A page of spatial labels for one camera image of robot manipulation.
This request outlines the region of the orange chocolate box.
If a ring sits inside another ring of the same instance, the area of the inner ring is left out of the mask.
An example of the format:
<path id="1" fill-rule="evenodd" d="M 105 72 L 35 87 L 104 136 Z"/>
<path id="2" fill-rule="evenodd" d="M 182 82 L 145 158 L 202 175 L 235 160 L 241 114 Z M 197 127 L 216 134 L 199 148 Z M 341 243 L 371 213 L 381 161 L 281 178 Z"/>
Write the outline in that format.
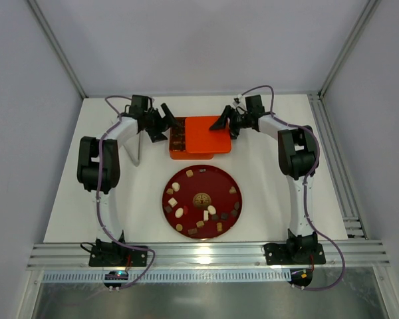
<path id="1" fill-rule="evenodd" d="M 213 154 L 190 154 L 186 151 L 185 119 L 177 117 L 180 126 L 170 129 L 169 153 L 173 160 L 211 160 Z"/>

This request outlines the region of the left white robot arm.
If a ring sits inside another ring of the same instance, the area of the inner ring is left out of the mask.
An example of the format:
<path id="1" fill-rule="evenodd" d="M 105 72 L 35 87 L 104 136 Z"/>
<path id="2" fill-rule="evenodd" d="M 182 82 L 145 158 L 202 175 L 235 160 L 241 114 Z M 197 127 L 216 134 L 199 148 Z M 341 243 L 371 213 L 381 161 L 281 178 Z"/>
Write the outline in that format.
<path id="1" fill-rule="evenodd" d="M 177 128 L 178 121 L 167 104 L 153 106 L 149 96 L 133 95 L 123 112 L 116 113 L 116 121 L 99 137 L 81 138 L 76 178 L 84 190 L 92 195 L 98 235 L 91 248 L 91 267 L 147 265 L 147 246 L 129 245 L 125 241 L 117 210 L 116 187 L 120 181 L 120 148 L 140 132 L 146 132 L 152 142 L 165 141 L 165 132 Z"/>

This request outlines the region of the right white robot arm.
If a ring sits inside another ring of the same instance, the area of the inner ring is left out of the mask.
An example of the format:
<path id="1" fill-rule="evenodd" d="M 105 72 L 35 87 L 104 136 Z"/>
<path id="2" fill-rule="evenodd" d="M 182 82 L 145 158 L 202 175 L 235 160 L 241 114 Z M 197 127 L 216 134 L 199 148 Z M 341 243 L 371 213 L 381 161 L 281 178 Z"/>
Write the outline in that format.
<path id="1" fill-rule="evenodd" d="M 288 239 L 283 251 L 294 263 L 307 263 L 318 250 L 318 232 L 313 224 L 310 204 L 313 176 L 319 166 L 319 143 L 309 126 L 290 124 L 265 111 L 260 95 L 245 97 L 245 105 L 235 98 L 209 127 L 211 131 L 229 129 L 237 139 L 242 129 L 251 128 L 277 141 L 278 163 L 287 178 L 291 202 Z"/>

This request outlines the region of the orange box lid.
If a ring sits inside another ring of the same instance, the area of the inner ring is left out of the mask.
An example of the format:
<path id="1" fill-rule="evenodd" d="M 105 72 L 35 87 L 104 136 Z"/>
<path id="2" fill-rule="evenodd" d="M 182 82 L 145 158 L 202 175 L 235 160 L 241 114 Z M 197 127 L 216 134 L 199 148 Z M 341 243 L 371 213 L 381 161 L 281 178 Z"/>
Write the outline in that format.
<path id="1" fill-rule="evenodd" d="M 186 151 L 190 154 L 227 154 L 231 151 L 228 125 L 210 130 L 218 116 L 193 116 L 185 119 Z"/>

